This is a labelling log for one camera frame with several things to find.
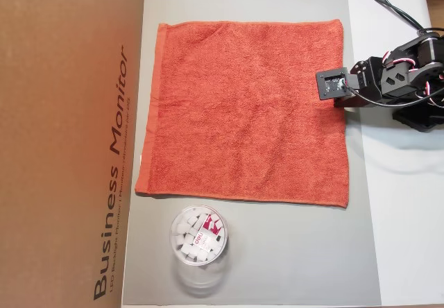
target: towel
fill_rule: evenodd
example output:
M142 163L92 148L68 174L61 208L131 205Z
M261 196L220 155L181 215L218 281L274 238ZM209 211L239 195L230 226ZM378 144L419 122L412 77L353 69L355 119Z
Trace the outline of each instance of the towel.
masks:
M136 192L346 207L342 53L339 20L160 24Z

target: brown cardboard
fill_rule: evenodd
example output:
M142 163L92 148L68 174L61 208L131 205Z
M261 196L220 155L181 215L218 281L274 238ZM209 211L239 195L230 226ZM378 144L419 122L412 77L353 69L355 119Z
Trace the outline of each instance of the brown cardboard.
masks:
M0 0L0 307L120 307L142 10Z

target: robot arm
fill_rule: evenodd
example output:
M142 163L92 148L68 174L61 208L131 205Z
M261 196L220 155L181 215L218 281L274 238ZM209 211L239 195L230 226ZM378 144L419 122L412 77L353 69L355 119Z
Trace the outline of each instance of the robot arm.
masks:
M384 57L316 73L319 99L335 107L397 108L393 118L419 131L444 123L444 37L430 32Z

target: gray table surface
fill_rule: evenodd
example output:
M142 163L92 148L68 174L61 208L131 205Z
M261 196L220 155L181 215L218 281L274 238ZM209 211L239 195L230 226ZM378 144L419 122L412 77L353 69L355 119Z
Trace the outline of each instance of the gray table surface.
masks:
M139 174L160 22L306 22L336 18L344 26L344 65L350 66L353 61L347 0L145 0L133 191ZM155 199L133 192L123 303L380 305L359 115L349 112L347 120L347 209L190 197ZM196 204L220 211L230 227L230 267L221 286L204 297L189 295L179 285L169 243L174 216L182 208ZM250 233L246 223L256 224L255 234Z

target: white block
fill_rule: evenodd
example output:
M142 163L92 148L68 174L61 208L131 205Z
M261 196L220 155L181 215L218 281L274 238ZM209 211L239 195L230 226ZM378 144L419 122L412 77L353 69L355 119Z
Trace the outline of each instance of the white block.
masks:
M190 219L188 219L188 223L192 226L197 222L197 216L192 216Z
M220 218L217 214L212 214L211 215L211 220L213 220L214 222L218 221Z
M197 260L199 262L204 262L207 260L207 256L208 256L208 253L205 250L201 249L197 254Z
M192 209L189 209L188 211L186 211L184 214L183 214L183 220L182 221L188 221L188 219L190 219L192 216L193 216L193 210Z
M209 261L212 261L215 257L216 257L216 254L213 253L212 251L210 251L210 252L208 253L207 259L208 259Z
M195 258L197 256L197 254L199 253L200 248L198 246L191 246L191 248L189 249L188 252L188 256L190 256L191 258Z
M189 223L179 223L177 227L178 234L187 234L191 225Z
M221 251L222 247L221 246L213 246L213 253L215 255L219 254L219 252Z
M181 246L185 242L183 235L176 235L176 245Z
M218 230L220 230L221 228L222 228L222 220L218 220L218 221L216 221L216 223L215 223L215 225L216 225L216 228L218 229Z
M197 218L200 213L202 213L202 210L200 210L199 208L196 208L196 209L193 209L193 212L191 214L192 214L192 216L195 216Z
M180 249L180 251L183 252L186 255L189 254L190 250L191 250L191 245L189 245L188 243L184 243L182 248Z
M194 237L197 235L198 230L194 227L191 227L188 231L189 234L193 235Z
M199 220L197 220L197 222L194 224L193 228L200 230L204 221L205 221L205 217L203 219L199 218Z
M193 244L194 236L191 234L185 235L185 243L187 244Z

